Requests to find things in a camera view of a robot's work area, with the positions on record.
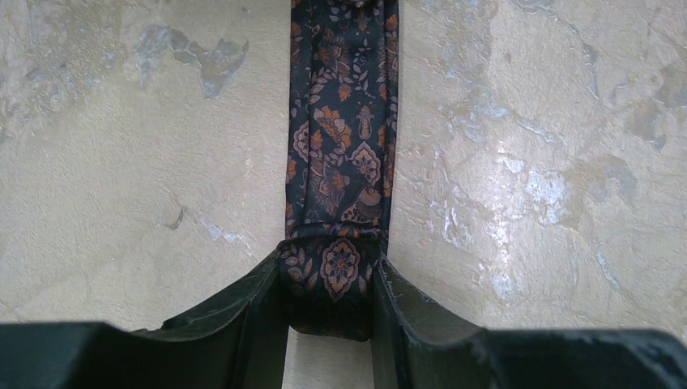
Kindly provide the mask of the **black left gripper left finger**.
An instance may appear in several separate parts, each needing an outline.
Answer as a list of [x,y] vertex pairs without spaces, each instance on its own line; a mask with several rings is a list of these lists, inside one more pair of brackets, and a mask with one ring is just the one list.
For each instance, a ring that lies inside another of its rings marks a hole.
[[4,388],[279,388],[288,327],[275,256],[156,330],[4,324]]

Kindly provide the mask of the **brown patterned necktie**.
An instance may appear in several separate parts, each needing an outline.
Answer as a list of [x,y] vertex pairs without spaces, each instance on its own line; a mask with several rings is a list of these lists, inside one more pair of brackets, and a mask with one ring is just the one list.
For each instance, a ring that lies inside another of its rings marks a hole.
[[284,315],[296,331],[364,342],[386,253],[399,88],[396,1],[295,1]]

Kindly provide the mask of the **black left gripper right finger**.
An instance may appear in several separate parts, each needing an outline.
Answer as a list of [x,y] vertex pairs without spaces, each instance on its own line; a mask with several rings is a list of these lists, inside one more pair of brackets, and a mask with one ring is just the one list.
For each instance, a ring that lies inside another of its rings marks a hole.
[[381,259],[376,388],[683,388],[686,348],[656,330],[493,330],[438,304]]

